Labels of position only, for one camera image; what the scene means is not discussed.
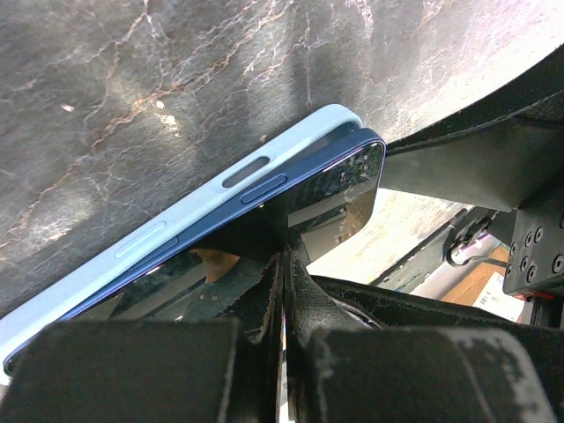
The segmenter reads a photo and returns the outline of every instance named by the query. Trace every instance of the side button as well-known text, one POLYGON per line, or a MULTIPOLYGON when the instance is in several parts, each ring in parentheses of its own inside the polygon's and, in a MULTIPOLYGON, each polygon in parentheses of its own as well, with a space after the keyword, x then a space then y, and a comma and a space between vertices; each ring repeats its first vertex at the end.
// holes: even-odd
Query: side button
POLYGON ((153 235, 157 234, 158 232, 162 231, 165 228, 166 225, 167 225, 167 222, 159 222, 159 223, 155 223, 153 226, 145 229, 141 234, 139 234, 138 236, 133 238, 131 241, 129 241, 124 246, 120 247, 114 253, 114 257, 115 258, 121 258, 121 257, 125 256, 127 253, 129 253, 131 250, 133 250, 139 244, 148 240, 149 238, 151 238, 153 235))
POLYGON ((171 249, 172 247, 174 247, 178 242, 180 242, 180 240, 178 239, 177 236, 175 236, 172 240, 165 242, 164 244, 162 244, 160 247, 158 247, 157 249, 155 249, 151 254, 149 254, 147 257, 142 258, 139 262, 137 262, 136 264, 133 265, 133 267, 131 267, 128 271, 135 271, 138 268, 140 268, 141 266, 144 266, 145 264, 149 263, 151 260, 153 260, 155 257, 160 256, 161 254, 167 252, 167 250, 171 249))
POLYGON ((241 202, 243 204, 250 203, 251 201, 256 200, 257 198, 266 194, 267 192, 279 187, 280 185, 282 185, 287 180, 288 180, 288 178, 285 175, 279 174, 278 176, 275 176, 274 178, 270 179, 269 181, 267 181, 267 182, 259 185, 258 187, 252 189, 247 194, 243 194, 241 196, 241 202))

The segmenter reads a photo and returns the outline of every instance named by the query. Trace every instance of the volume button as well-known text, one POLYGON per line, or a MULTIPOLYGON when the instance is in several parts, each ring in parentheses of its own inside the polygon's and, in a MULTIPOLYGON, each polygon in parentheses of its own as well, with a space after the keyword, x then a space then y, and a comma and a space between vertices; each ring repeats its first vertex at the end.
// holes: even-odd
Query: volume button
POLYGON ((140 244, 147 241, 149 238, 151 238, 152 236, 154 236, 158 232, 162 231, 165 228, 166 225, 167 225, 167 222, 162 221, 162 222, 155 223, 151 227, 148 227, 141 234, 139 234, 138 236, 133 238, 127 244, 120 247, 114 253, 114 257, 115 258, 121 258, 121 257, 125 256, 127 253, 129 253, 131 250, 133 250, 135 247, 138 247, 140 244))
POLYGON ((279 174, 278 176, 275 176, 274 178, 270 179, 269 181, 267 181, 267 182, 259 185, 258 187, 252 189, 247 194, 242 195, 241 196, 241 202, 243 204, 250 203, 251 201, 256 200, 260 196, 263 196, 267 192, 272 191, 273 189, 279 187, 280 185, 282 185, 287 180, 288 180, 288 178, 285 175, 279 174))

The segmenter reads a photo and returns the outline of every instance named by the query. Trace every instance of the smartphone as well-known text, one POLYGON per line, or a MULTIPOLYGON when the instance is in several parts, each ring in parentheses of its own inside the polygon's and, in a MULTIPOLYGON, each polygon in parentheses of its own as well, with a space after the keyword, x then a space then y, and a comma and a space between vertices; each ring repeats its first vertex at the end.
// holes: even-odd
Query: smartphone
MULTIPOLYGON (((351 130, 307 157, 291 160, 183 231, 171 240, 174 245, 155 251, 61 319, 181 320, 215 316, 214 308, 223 308, 226 303, 222 301, 248 291, 269 257, 285 245, 301 252, 309 262, 356 234, 372 213, 384 153, 380 137, 362 129, 351 130), (286 181, 271 183, 280 176, 286 181), (200 254, 215 250, 245 257, 245 280, 231 286, 224 282, 214 288, 219 289, 217 295, 206 294, 212 303, 205 304, 202 295, 194 295, 198 289, 214 284, 204 283, 205 263, 193 254, 194 249, 200 254), (200 315, 190 309, 194 307, 200 307, 200 315)), ((12 352, 4 361, 7 375, 17 357, 12 352)))
MULTIPOLYGON (((0 360, 257 180, 301 153, 322 148, 330 142, 328 134, 342 126, 359 128, 361 120, 340 105, 317 110, 10 312, 0 320, 0 360)), ((9 378, 0 372, 0 384, 7 383, 9 378)))

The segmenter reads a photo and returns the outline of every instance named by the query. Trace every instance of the hex bolt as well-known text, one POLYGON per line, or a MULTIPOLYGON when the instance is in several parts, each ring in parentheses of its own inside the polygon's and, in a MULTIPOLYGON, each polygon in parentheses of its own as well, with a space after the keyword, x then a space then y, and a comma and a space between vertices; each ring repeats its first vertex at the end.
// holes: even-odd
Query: hex bolt
POLYGON ((560 273, 564 269, 564 255, 558 254, 553 261, 553 273, 560 273))
POLYGON ((539 242, 543 237, 543 227, 539 226, 537 232, 535 232, 535 242, 539 242))
POLYGON ((532 239, 535 235, 532 232, 529 232, 527 234, 527 237, 525 238, 525 247, 529 247, 531 245, 532 239))
POLYGON ((529 257, 525 256, 523 257, 523 260, 521 260, 521 264, 519 265, 519 270, 526 271, 528 266, 529 266, 529 257))
POLYGON ((527 272, 527 282, 532 282, 533 280, 535 280, 535 276, 537 276, 537 266, 533 264, 527 272))

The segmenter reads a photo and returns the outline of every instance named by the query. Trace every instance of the marble surface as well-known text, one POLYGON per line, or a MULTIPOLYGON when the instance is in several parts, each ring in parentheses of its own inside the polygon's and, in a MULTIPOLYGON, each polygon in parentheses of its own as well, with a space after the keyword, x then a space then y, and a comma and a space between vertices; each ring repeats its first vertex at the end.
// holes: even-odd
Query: marble surface
POLYGON ((3 1, 0 315, 323 105, 391 142, 478 100, 564 41, 560 4, 3 1))

